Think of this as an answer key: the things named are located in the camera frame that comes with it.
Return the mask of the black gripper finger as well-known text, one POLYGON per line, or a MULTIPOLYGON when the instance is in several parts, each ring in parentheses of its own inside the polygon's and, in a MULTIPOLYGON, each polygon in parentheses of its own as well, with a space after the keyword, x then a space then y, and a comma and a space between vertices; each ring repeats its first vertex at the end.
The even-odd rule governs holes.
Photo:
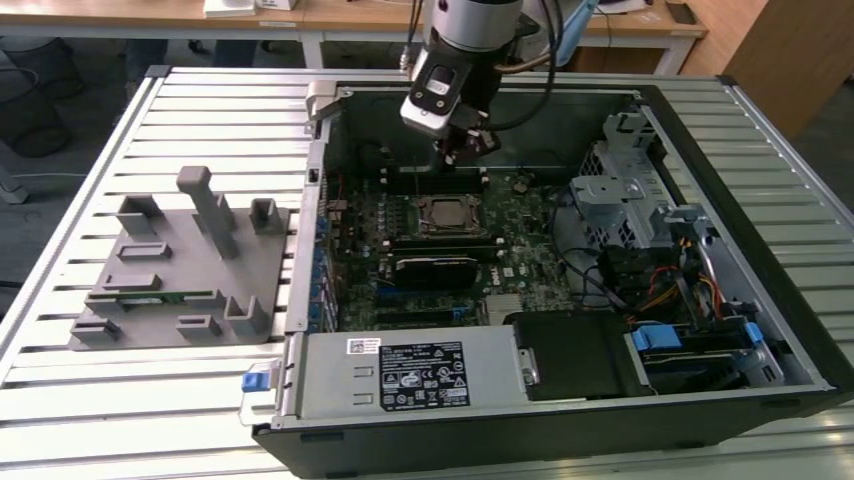
POLYGON ((476 160, 500 149, 499 136, 492 131, 469 131, 465 140, 465 159, 476 160))
POLYGON ((440 173, 452 172, 455 170, 456 161, 463 157, 465 147, 465 134, 449 134, 447 137, 436 141, 440 173))

